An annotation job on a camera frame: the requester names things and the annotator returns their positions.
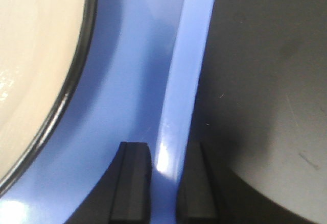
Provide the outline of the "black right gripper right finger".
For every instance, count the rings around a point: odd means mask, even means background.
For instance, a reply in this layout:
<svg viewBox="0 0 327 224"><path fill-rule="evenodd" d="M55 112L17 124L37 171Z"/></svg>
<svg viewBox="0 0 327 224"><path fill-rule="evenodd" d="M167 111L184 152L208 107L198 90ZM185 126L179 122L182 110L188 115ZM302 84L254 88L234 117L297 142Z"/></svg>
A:
<svg viewBox="0 0 327 224"><path fill-rule="evenodd" d="M189 142L176 199L177 223L217 223L211 185L200 144Z"/></svg>

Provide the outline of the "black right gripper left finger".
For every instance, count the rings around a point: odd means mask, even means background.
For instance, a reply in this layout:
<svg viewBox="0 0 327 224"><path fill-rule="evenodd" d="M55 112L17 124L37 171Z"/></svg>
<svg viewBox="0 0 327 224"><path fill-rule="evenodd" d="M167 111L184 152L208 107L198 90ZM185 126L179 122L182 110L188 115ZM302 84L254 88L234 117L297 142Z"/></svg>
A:
<svg viewBox="0 0 327 224"><path fill-rule="evenodd" d="M152 161L144 142L123 142L123 160L109 223L149 223Z"/></svg>

